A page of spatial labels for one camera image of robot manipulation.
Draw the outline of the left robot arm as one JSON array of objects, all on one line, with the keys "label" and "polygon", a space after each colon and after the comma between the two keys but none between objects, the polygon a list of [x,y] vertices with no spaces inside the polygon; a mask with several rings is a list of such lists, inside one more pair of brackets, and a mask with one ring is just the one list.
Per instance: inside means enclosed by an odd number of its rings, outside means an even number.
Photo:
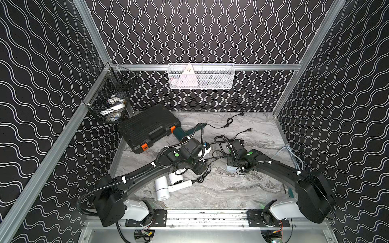
[{"label": "left robot arm", "polygon": [[77,210],[83,215],[98,217],[104,227],[111,226],[130,211],[125,201],[147,184],[178,170],[203,174],[206,171],[204,156],[211,150],[210,144],[190,138],[180,146],[164,147],[154,161],[133,172],[102,178],[97,188],[77,200]]}]

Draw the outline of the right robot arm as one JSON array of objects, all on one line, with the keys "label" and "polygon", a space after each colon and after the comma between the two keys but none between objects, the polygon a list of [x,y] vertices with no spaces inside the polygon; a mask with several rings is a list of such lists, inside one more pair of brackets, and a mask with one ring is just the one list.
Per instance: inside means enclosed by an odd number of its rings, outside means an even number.
[{"label": "right robot arm", "polygon": [[321,173],[309,173],[281,163],[252,149],[247,151],[237,139],[226,146],[231,160],[241,173],[257,171],[270,176],[297,193],[298,198],[284,201],[273,200],[262,210],[266,225],[287,218],[306,218],[320,224],[335,206],[335,196],[328,181]]}]

